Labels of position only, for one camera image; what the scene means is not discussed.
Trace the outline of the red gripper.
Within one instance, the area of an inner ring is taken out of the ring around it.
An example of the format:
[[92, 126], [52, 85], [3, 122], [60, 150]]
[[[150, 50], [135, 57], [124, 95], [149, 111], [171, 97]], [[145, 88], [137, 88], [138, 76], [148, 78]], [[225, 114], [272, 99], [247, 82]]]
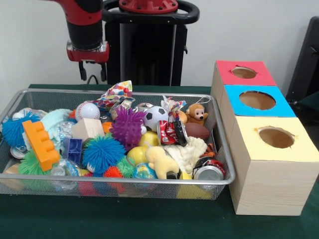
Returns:
[[102, 62], [101, 66], [101, 81], [107, 81], [107, 69], [106, 63], [109, 59], [109, 43], [103, 41], [103, 43], [93, 50], [79, 50], [73, 47], [71, 41], [67, 41], [66, 45], [67, 56], [70, 61], [79, 62], [80, 77], [82, 80], [87, 80], [87, 73], [83, 66], [83, 61], [90, 62]]

